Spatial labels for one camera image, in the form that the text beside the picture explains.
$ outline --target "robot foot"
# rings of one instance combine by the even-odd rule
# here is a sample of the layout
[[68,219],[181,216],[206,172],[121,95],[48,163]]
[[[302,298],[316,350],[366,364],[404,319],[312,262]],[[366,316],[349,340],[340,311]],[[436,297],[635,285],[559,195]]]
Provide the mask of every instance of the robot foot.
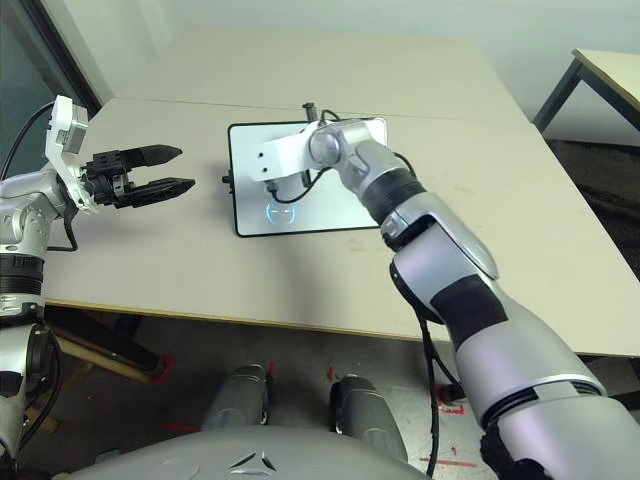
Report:
[[202,430],[265,425],[269,420],[271,376],[262,365],[236,369],[214,398]]
[[407,450],[382,395],[363,377],[346,375],[331,387],[330,428],[407,461]]

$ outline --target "white table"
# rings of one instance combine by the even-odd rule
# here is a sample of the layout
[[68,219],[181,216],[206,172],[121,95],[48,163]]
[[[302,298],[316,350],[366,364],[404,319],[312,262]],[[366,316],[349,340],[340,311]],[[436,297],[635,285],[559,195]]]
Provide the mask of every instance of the white table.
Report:
[[[377,231],[235,235],[228,187],[220,183],[227,126],[296,116],[290,109],[110,101],[91,122],[86,160],[114,148],[175,145],[182,156],[132,178],[197,183],[169,202],[79,215],[80,250],[47,257],[48,301],[418,338],[417,322],[388,278],[392,254]],[[640,284],[532,126],[386,119],[391,146],[489,246],[507,292],[576,351],[640,354]],[[65,240],[56,227],[57,244]],[[433,336],[447,338],[442,328]]]
[[640,130],[640,55],[576,49],[569,68],[533,119],[544,131],[580,80]]
[[428,36],[195,30],[117,96],[528,123],[476,45]]

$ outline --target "cable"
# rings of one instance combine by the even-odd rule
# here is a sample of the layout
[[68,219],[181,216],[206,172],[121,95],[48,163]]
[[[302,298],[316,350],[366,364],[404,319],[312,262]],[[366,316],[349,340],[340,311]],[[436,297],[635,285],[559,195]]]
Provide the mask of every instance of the cable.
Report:
[[67,207],[64,210],[64,231],[67,234],[67,238],[69,239],[70,247],[47,247],[47,251],[49,252],[75,252],[78,249],[78,242],[76,241],[76,236],[73,233],[73,227],[71,226],[71,221],[73,217],[78,213],[78,208],[73,204],[71,199],[67,200]]
[[404,155],[402,155],[401,153],[398,153],[398,152],[393,152],[393,154],[404,162],[404,164],[409,169],[409,173],[411,174],[411,176],[413,178],[416,178],[416,171],[413,169],[413,165],[411,165],[411,162],[409,160],[407,160],[407,157],[405,157]]
[[38,431],[38,429],[42,425],[42,422],[44,422],[45,418],[49,416],[49,413],[51,413],[51,409],[53,408],[53,405],[56,403],[56,400],[58,399],[58,395],[60,395],[60,390],[62,389],[62,353],[60,351],[60,345],[58,345],[58,341],[56,340],[56,337],[53,334],[51,335],[51,340],[53,342],[53,358],[54,358],[54,364],[55,364],[55,372],[53,377],[53,390],[51,391],[51,395],[49,396],[49,399],[47,400],[46,405],[40,412],[40,415],[38,415],[38,418],[36,418],[33,421],[29,429],[26,432],[24,432],[24,434],[22,435],[22,439],[20,440],[20,449],[24,448],[24,446],[29,442],[29,440],[31,440],[33,435],[35,435],[35,433]]
[[424,358],[427,361],[427,373],[429,375],[429,396],[431,397],[431,453],[427,464],[427,478],[433,476],[438,461],[438,448],[440,446],[440,418],[438,415],[438,399],[436,398],[436,378],[433,362],[437,354],[433,345],[433,340],[427,328],[427,321],[418,317],[420,330],[422,331],[422,346],[424,348]]
[[336,122],[339,122],[341,120],[340,116],[336,112],[334,112],[333,110],[325,109],[320,112],[320,125],[324,125],[325,123],[327,123],[327,120],[325,118],[327,114],[331,115]]
[[462,385],[460,385],[460,380],[458,380],[456,377],[453,376],[453,374],[449,371],[447,366],[444,364],[444,362],[440,358],[440,354],[438,354],[438,351],[435,349],[435,345],[434,345],[433,353],[434,353],[434,360],[440,367],[440,370],[442,370],[442,373],[444,373],[444,375],[453,385],[455,385],[456,387],[462,388]]
[[29,117],[29,119],[22,126],[22,128],[18,132],[18,135],[16,135],[16,138],[13,140],[13,143],[11,144],[9,153],[7,153],[7,159],[4,161],[4,165],[2,166],[2,172],[0,172],[0,181],[7,178],[9,165],[11,165],[11,162],[13,161],[13,157],[16,154],[16,150],[18,150],[18,147],[20,146],[20,143],[22,143],[24,136],[27,134],[27,132],[29,131],[31,126],[35,123],[35,121],[40,117],[40,115],[42,115],[44,112],[46,112],[50,108],[53,108],[54,103],[55,102],[49,102],[46,105],[41,106],[38,110],[36,110],[33,114],[31,114],[31,117]]
[[296,203],[299,200],[302,200],[302,198],[311,191],[311,189],[313,188],[313,186],[316,184],[316,182],[318,180],[320,180],[320,177],[322,177],[322,175],[324,175],[325,173],[327,173],[329,170],[331,170],[331,168],[327,167],[327,168],[323,168],[322,170],[320,170],[318,172],[318,175],[316,175],[316,178],[314,178],[311,183],[309,184],[309,186],[307,187],[307,189],[302,192],[300,195],[298,195],[297,197],[288,199],[288,200],[282,200],[280,198],[278,198],[278,191],[277,190],[271,190],[271,196],[273,197],[273,199],[278,202],[278,203],[283,203],[285,205],[290,204],[290,203]]

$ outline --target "white wall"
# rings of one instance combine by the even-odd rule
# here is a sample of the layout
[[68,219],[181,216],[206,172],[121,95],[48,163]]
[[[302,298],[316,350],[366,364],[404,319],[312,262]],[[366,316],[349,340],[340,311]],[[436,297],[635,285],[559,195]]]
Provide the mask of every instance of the white wall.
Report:
[[103,102],[173,41],[158,0],[44,0],[58,30]]
[[[47,0],[46,3],[64,4],[68,8],[112,93],[117,93],[168,42],[194,26],[312,29],[327,31],[328,35],[332,31],[352,31],[468,38],[483,48],[529,118],[568,66],[573,48],[640,54],[638,0]],[[586,86],[574,93],[547,134],[640,145],[640,134]]]

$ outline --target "robotic arm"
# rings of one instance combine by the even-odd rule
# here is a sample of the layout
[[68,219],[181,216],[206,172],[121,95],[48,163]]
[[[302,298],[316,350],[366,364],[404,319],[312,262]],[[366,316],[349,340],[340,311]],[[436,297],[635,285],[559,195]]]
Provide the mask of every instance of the robotic arm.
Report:
[[[84,108],[57,97],[47,131],[45,169],[0,182],[0,477],[11,472],[23,437],[25,404],[55,383],[56,349],[42,323],[47,250],[73,251],[71,220],[98,204],[140,207],[186,192],[193,180],[166,178],[137,187],[128,172],[166,163],[182,151],[163,145],[99,153],[76,163],[88,127]],[[71,247],[47,247],[51,223],[62,218]]]
[[489,250],[371,137],[366,121],[311,124],[258,146],[257,156],[254,179],[262,181],[277,181],[272,170],[336,169],[380,225],[396,252],[390,273],[399,292],[419,318],[450,333],[461,383],[485,430],[483,457],[499,475],[533,465],[557,480],[637,478],[638,424],[542,320],[500,288]]

